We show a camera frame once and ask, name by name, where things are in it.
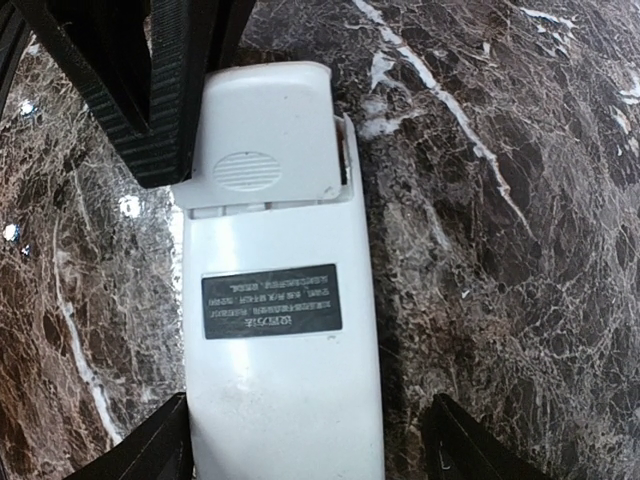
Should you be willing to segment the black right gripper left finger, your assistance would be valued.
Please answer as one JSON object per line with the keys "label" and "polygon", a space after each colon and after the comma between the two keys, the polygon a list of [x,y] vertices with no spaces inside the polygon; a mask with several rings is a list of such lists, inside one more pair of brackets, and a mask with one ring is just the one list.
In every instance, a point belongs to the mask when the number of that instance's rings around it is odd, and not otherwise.
{"label": "black right gripper left finger", "polygon": [[70,480],[183,480],[193,477],[187,398],[174,394],[121,443]]}

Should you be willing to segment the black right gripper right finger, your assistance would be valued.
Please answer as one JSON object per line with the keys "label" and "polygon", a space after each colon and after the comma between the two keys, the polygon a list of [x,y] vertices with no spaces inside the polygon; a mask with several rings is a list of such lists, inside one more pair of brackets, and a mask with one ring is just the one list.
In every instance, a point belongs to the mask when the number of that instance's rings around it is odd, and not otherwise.
{"label": "black right gripper right finger", "polygon": [[422,420],[429,479],[547,479],[467,413],[447,394],[433,397]]}

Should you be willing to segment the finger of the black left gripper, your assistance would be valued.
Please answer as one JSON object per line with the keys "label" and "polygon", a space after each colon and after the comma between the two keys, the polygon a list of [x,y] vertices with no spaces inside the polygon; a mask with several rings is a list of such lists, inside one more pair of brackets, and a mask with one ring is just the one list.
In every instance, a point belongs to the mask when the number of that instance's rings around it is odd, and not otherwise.
{"label": "finger of the black left gripper", "polygon": [[190,178],[205,77],[251,1],[12,1],[143,188]]}

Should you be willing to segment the white battery cover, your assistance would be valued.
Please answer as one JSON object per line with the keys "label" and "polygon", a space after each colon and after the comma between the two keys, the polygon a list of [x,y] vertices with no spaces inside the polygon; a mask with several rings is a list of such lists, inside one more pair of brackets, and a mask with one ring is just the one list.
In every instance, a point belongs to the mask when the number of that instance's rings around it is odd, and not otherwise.
{"label": "white battery cover", "polygon": [[184,208],[318,201],[341,189],[331,71],[315,62],[237,67],[205,84]]}

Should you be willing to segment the white remote control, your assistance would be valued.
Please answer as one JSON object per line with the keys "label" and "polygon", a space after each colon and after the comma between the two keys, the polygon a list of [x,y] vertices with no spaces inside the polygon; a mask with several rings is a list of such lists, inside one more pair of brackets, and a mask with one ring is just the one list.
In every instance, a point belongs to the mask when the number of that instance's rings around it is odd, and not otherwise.
{"label": "white remote control", "polygon": [[355,129],[329,201],[187,210],[183,334],[200,479],[381,479],[381,380]]}

